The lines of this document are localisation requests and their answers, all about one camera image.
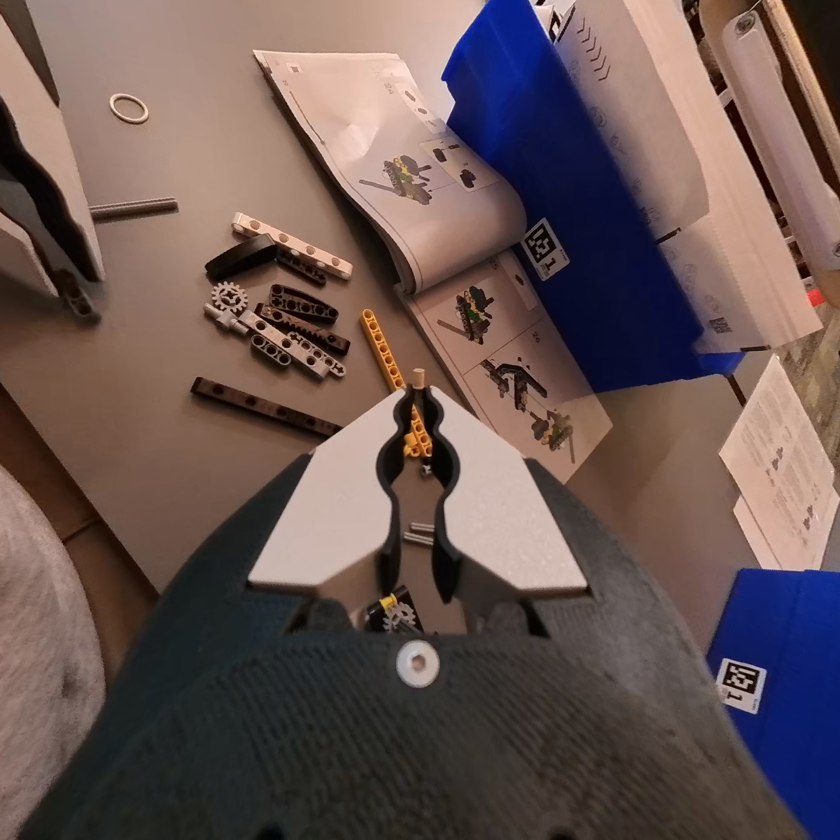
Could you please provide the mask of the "long black lego beam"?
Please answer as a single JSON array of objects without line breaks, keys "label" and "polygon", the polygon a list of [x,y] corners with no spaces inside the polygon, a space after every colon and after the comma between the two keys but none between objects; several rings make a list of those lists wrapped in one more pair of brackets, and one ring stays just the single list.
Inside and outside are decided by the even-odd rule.
[{"label": "long black lego beam", "polygon": [[259,415],[274,422],[315,434],[321,438],[330,438],[343,430],[343,426],[339,424],[202,376],[195,378],[190,393],[205,400],[231,406],[246,413]]}]

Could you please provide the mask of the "white lego beam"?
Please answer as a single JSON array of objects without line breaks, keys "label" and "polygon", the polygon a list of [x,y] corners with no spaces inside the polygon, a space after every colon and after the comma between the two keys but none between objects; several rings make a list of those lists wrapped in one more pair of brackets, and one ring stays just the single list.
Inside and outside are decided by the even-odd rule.
[{"label": "white lego beam", "polygon": [[232,229],[236,233],[247,237],[267,235],[277,244],[280,252],[299,259],[302,264],[324,271],[342,280],[350,280],[352,277],[354,268],[347,260],[254,217],[240,212],[235,213],[232,220]]}]

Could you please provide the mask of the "long yellow lego beam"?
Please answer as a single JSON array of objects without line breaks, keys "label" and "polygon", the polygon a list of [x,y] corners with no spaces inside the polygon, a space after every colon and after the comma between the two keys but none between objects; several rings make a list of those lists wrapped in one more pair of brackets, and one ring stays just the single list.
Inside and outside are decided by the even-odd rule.
[{"label": "long yellow lego beam", "polygon": [[[385,383],[392,392],[396,392],[406,385],[405,380],[395,362],[394,355],[384,336],[378,318],[372,310],[364,309],[360,314],[360,325],[368,340],[373,356],[383,374]],[[412,409],[409,432],[404,437],[403,453],[406,456],[422,458],[428,461],[432,455],[432,441],[427,434],[424,422],[417,408]]]}]

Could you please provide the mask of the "black curved lego liftarm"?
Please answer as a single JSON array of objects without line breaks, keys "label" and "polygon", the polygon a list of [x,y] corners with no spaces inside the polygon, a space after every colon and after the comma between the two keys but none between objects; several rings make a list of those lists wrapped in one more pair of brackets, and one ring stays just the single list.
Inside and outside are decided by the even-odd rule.
[{"label": "black curved lego liftarm", "polygon": [[325,301],[293,287],[273,284],[269,288],[269,305],[286,314],[321,326],[333,326],[339,311]]}]

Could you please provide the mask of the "blue plastic bin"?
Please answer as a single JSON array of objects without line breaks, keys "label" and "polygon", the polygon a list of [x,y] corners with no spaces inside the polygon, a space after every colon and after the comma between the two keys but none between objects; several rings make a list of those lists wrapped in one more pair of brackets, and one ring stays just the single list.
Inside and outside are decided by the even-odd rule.
[{"label": "blue plastic bin", "polygon": [[707,665],[753,758],[811,838],[839,838],[839,574],[741,570]]},{"label": "blue plastic bin", "polygon": [[731,377],[529,2],[487,2],[444,69],[449,127],[521,199],[531,283],[597,393]]}]

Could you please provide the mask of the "lego gear assembly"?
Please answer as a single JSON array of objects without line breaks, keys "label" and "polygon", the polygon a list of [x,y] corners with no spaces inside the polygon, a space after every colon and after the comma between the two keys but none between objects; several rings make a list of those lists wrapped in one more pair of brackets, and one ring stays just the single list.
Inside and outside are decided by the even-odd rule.
[{"label": "lego gear assembly", "polygon": [[404,584],[365,608],[364,630],[375,634],[421,634],[424,631],[411,593]]}]

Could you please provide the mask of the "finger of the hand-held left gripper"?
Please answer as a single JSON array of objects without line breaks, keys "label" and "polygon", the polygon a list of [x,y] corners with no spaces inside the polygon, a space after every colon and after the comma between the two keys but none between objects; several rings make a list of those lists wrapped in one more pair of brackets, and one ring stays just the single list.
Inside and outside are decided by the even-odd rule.
[{"label": "finger of the hand-held left gripper", "polygon": [[1,14],[2,165],[26,187],[77,273],[105,280],[102,254],[60,95],[31,14]]},{"label": "finger of the hand-held left gripper", "polygon": [[1,165],[1,274],[44,298],[58,299],[49,248],[55,245],[26,187]]}]

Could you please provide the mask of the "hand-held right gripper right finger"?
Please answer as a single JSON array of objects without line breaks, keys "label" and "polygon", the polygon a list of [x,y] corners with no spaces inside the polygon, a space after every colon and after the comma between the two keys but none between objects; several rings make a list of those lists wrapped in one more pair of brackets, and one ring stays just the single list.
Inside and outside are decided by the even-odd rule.
[{"label": "hand-held right gripper right finger", "polygon": [[425,389],[430,466],[442,488],[432,568],[444,602],[578,595],[587,580],[513,446],[435,386]]}]

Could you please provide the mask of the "white paper bags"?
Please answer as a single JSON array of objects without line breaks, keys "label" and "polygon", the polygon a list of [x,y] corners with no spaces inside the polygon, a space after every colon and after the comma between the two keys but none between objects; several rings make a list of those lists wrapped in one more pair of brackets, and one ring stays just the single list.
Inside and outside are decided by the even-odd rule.
[{"label": "white paper bags", "polygon": [[693,308],[701,353],[823,328],[676,2],[532,2]]}]

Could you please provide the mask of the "printed paper sheet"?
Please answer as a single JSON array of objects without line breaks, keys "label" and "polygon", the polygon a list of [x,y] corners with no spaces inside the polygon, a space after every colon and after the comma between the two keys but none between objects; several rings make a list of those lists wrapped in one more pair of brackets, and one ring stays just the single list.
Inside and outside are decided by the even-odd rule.
[{"label": "printed paper sheet", "polygon": [[720,457],[756,519],[815,537],[828,517],[835,469],[777,354]]},{"label": "printed paper sheet", "polygon": [[768,539],[743,496],[738,497],[733,514],[760,568],[772,571],[815,571],[822,567],[838,503],[837,492],[831,490],[825,516],[816,524],[810,547],[793,553],[783,552],[782,548]]}]

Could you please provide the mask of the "black lego gear rack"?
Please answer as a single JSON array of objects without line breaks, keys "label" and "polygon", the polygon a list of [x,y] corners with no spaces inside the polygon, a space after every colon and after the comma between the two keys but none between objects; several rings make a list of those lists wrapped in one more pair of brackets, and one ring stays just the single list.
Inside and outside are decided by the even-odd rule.
[{"label": "black lego gear rack", "polygon": [[350,341],[332,331],[330,327],[312,323],[262,302],[256,305],[255,312],[279,330],[298,333],[332,355],[344,357],[350,350]]}]

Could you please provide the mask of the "black document holder stand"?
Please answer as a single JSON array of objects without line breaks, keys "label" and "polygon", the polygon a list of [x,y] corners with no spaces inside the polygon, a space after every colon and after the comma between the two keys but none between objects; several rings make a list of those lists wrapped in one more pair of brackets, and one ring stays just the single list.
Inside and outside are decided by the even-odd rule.
[{"label": "black document holder stand", "polygon": [[814,303],[838,309],[838,2],[677,2]]}]

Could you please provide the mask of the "small thin black lego beam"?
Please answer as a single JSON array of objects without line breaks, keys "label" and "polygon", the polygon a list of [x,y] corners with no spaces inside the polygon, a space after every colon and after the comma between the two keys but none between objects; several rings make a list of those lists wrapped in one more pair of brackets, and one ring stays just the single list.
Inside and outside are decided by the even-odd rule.
[{"label": "small thin black lego beam", "polygon": [[294,256],[281,248],[276,249],[276,262],[305,277],[308,282],[316,287],[324,288],[327,285],[327,274],[322,269],[310,265],[301,260],[300,257]]}]

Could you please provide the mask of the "thin light grey lego liftarm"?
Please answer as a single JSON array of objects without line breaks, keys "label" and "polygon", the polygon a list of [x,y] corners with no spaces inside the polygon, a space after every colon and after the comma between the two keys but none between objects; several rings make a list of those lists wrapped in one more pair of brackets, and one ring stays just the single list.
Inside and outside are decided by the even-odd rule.
[{"label": "thin light grey lego liftarm", "polygon": [[317,344],[300,335],[299,332],[291,331],[287,333],[287,338],[299,348],[298,356],[303,364],[320,379],[323,379],[328,373],[340,379],[346,375],[347,371],[343,364],[326,353]]}]

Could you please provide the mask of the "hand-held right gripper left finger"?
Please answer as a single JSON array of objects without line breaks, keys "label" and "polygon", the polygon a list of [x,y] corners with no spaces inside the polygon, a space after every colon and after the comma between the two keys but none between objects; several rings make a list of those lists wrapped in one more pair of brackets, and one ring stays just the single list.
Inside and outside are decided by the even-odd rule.
[{"label": "hand-held right gripper left finger", "polygon": [[261,589],[340,602],[387,595],[400,573],[400,512],[410,388],[315,448],[248,574]]}]

